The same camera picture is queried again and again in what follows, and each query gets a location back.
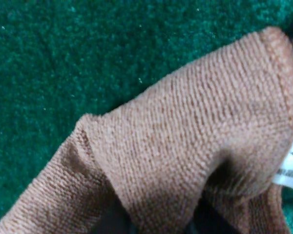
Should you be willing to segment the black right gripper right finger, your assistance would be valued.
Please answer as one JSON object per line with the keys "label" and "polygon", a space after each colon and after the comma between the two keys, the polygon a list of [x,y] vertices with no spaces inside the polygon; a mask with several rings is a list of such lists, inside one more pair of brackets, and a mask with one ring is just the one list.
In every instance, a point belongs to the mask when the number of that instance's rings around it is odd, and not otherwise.
{"label": "black right gripper right finger", "polygon": [[186,192],[185,233],[187,234],[235,234],[237,230],[230,225],[197,192]]}

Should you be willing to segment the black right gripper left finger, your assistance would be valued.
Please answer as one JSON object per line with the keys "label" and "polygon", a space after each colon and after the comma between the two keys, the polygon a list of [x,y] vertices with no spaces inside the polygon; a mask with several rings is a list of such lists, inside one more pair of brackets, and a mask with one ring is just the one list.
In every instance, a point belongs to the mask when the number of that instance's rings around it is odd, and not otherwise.
{"label": "black right gripper left finger", "polygon": [[132,223],[128,213],[116,196],[109,211],[106,225],[107,234],[136,234],[137,228]]}

